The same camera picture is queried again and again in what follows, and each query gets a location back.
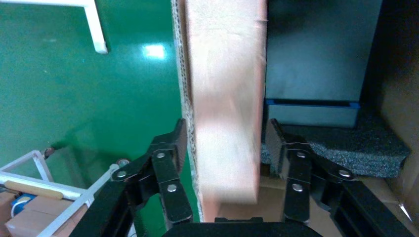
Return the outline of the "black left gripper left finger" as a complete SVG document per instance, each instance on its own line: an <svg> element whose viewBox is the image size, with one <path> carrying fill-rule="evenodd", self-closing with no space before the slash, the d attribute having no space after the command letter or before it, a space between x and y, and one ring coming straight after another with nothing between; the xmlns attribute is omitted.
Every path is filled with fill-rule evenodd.
<svg viewBox="0 0 419 237"><path fill-rule="evenodd" d="M117 169L76 225L72 237L127 237L136 211L158 194L167 229L190 223L193 212L180 173L187 150L187 126L153 138L147 152Z"/></svg>

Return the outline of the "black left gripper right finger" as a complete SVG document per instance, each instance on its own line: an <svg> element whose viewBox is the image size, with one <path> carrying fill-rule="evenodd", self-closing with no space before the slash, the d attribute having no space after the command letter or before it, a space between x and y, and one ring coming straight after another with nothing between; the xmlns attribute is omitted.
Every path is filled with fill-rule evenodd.
<svg viewBox="0 0 419 237"><path fill-rule="evenodd" d="M310 200L329 212L344 237L410 237L412 232L349 169L317 153L301 136L266 124L270 170L285 181L283 218L307 226Z"/></svg>

